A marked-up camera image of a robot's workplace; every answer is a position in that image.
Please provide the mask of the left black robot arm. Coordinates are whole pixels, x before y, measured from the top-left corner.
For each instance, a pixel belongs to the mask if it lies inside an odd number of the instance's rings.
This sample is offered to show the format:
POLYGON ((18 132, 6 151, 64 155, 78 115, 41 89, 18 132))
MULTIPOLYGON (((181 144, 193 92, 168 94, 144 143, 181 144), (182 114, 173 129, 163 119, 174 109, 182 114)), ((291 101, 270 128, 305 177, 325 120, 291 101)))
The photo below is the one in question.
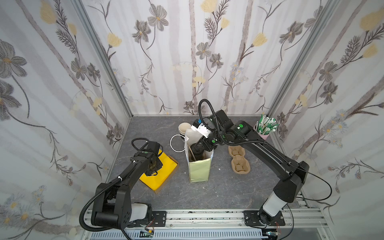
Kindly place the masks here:
POLYGON ((146 138, 131 142, 137 151, 131 164, 109 183, 98 185, 95 195, 80 212, 80 226, 88 232, 121 230, 126 239, 131 237, 126 228, 151 225, 155 217, 151 204, 132 203, 131 191, 142 175, 156 176, 163 164, 160 156, 163 146, 146 138))

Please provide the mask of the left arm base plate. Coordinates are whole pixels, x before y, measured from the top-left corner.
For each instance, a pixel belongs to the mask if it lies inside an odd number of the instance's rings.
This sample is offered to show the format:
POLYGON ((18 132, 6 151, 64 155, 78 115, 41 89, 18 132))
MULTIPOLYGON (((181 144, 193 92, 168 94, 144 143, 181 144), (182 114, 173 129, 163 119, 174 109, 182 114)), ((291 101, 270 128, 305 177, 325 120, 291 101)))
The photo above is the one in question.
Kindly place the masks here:
POLYGON ((166 211, 153 211, 152 214, 153 214, 153 221, 150 227, 157 228, 157 227, 166 226, 166 219, 167 219, 166 211))

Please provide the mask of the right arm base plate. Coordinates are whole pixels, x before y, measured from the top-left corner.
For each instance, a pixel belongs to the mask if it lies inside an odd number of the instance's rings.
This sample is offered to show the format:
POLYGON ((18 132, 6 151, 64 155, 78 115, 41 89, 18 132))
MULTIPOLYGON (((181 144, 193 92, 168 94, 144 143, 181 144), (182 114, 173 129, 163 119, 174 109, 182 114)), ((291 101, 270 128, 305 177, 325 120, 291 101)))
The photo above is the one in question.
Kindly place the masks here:
POLYGON ((285 219, 281 211, 271 217, 264 210, 257 211, 243 211, 245 224, 248 227, 258 227, 258 228, 266 228, 269 226, 277 227, 277 226, 285 226, 285 219))

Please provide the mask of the green white paper bag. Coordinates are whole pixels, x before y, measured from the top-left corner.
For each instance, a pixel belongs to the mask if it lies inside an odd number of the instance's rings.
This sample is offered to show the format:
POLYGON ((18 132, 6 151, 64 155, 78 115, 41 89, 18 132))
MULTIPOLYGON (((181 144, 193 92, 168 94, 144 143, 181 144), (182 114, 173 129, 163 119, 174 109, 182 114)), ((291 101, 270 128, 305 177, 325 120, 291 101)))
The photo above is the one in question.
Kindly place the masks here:
POLYGON ((204 138, 204 136, 196 131, 193 130, 187 130, 186 134, 182 136, 181 134, 174 135, 170 139, 170 147, 174 152, 177 153, 185 153, 187 164, 189 168, 189 178, 191 183, 197 183, 197 182, 206 182, 209 180, 210 176, 210 170, 211 170, 211 163, 214 156, 214 150, 212 151, 206 151, 203 150, 202 157, 200 157, 200 160, 198 160, 198 157, 196 157, 195 154, 192 153, 192 145, 197 143, 201 137, 204 138), (179 138, 182 138, 184 140, 184 149, 183 150, 176 150, 173 148, 172 141, 174 138, 179 136, 179 138))

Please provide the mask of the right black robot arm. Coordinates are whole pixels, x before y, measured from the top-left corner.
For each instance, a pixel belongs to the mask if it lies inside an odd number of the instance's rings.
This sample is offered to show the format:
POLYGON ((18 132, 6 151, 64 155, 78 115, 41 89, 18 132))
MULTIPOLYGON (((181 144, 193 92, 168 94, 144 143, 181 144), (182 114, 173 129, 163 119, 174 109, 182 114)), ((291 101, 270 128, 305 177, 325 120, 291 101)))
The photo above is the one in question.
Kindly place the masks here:
POLYGON ((202 160, 203 154, 218 145, 241 146, 267 165, 279 178, 273 192, 256 212, 256 222, 269 226, 280 219, 283 207, 292 203, 310 174, 309 165, 297 162, 263 140, 245 121, 234 123, 223 111, 215 111, 207 99, 198 105, 199 118, 193 123, 202 137, 191 146, 194 160, 202 160))

